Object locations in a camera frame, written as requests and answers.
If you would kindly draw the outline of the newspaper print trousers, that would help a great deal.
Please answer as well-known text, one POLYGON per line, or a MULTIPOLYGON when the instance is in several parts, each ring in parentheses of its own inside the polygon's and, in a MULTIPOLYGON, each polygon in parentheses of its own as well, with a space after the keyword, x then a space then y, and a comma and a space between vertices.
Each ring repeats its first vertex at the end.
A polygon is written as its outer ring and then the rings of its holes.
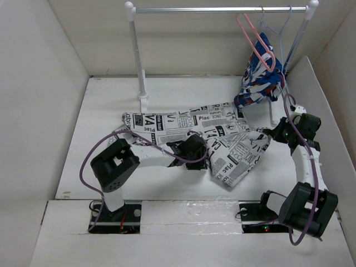
POLYGON ((244 113, 231 102, 208 105, 186 112, 124 112, 122 130, 141 136, 138 145, 156 145, 186 140, 191 131, 207 143, 213 178, 234 187, 258 163, 271 138, 254 128, 244 113))

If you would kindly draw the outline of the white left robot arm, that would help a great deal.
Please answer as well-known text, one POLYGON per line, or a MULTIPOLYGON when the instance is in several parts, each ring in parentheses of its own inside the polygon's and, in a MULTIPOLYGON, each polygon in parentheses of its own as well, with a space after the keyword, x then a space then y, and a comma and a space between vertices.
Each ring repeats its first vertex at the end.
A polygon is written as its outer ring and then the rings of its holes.
POLYGON ((90 165, 103 191, 105 214, 116 221, 124 213, 121 187, 136 169, 185 165, 188 170, 204 170, 207 168, 206 157, 206 142, 196 134, 157 148, 130 145, 125 139, 118 139, 94 157, 90 165))

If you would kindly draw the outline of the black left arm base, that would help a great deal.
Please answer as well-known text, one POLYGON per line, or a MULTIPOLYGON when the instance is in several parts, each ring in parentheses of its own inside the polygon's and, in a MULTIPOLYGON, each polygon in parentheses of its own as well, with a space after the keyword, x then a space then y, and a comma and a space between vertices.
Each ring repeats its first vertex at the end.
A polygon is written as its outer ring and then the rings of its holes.
POLYGON ((142 202, 126 202, 119 211, 110 212, 100 201, 89 204, 91 211, 88 232, 90 234, 139 234, 142 202))

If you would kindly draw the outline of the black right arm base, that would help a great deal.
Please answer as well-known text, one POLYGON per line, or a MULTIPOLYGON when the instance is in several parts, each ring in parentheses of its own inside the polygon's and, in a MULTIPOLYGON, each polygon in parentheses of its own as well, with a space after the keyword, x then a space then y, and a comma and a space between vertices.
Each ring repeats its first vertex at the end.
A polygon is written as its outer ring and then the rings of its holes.
POLYGON ((241 221, 243 234, 288 233, 288 227, 278 222, 275 211, 263 206, 260 201, 239 201, 235 215, 241 221))

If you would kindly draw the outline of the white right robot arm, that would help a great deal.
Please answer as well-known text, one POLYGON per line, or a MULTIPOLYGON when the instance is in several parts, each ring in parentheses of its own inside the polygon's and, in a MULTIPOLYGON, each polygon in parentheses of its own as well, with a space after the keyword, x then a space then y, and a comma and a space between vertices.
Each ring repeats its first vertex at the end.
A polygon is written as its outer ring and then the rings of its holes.
POLYGON ((292 112, 282 117, 276 128, 264 129, 274 141, 287 144, 294 161, 297 183, 279 211, 279 223, 293 230, 320 238, 337 205, 320 170, 320 145, 314 141, 321 119, 306 112, 292 112))

